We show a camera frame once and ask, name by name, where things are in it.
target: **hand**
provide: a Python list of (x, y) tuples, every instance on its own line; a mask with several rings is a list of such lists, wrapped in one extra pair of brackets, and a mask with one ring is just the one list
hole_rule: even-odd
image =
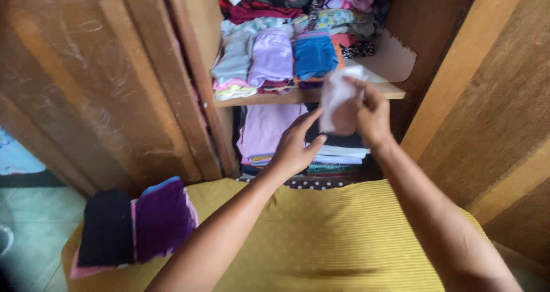
[(377, 149), (387, 141), (394, 141), (389, 127), (389, 101), (371, 82), (344, 77), (354, 86), (364, 89), (365, 95), (357, 104), (357, 132), (363, 144)]
[(317, 108), (312, 113), (303, 114), (286, 129), (266, 169), (276, 170), (286, 180), (308, 167), (327, 140), (326, 135), (319, 135), (304, 148), (307, 129), (322, 112), (321, 108)]

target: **wooden wardrobe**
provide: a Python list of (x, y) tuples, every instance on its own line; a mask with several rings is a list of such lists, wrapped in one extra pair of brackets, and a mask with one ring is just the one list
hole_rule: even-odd
[[(394, 0), (386, 28), (417, 58), (381, 86), (406, 151), (538, 270), (550, 263), (548, 12), (550, 0)], [(319, 99), (214, 101), (218, 0), (2, 0), (1, 14), (0, 125), (88, 196), (236, 177), (232, 106)]]

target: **orange cloth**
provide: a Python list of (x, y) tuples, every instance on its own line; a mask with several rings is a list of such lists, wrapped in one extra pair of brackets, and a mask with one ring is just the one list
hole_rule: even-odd
[[(338, 57), (338, 66), (336, 67), (337, 70), (340, 70), (341, 68), (345, 68), (344, 63), (344, 57), (342, 56), (342, 49), (340, 49), (340, 43), (331, 37), (332, 45), (334, 46), (334, 51), (336, 51), (336, 57)], [(302, 80), (296, 76), (294, 76), (294, 83), (297, 84), (301, 82)], [(325, 81), (324, 77), (311, 77), (306, 80), (306, 82), (321, 82)]]

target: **person's left hand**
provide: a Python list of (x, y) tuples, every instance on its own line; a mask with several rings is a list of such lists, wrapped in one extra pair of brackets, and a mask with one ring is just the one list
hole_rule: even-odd
[(286, 179), (307, 168), (327, 140), (326, 135), (319, 135), (309, 146), (304, 148), (307, 129), (319, 118), (321, 113), (323, 110), (317, 108), (312, 113), (305, 113), (298, 117), (283, 133), (277, 151), (266, 168), (281, 173)]

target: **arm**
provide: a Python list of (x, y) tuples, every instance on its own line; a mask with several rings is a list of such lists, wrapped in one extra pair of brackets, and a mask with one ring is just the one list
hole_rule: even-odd
[(326, 136), (304, 148), (307, 129), (318, 109), (294, 121), (271, 162), (243, 190), (210, 215), (174, 253), (146, 291), (212, 291), (243, 246), (260, 212), (288, 178), (305, 169)]
[(447, 290), (521, 291), (491, 243), (409, 158), (389, 127), (389, 101), (368, 83), (358, 131), (392, 185), (417, 239)]

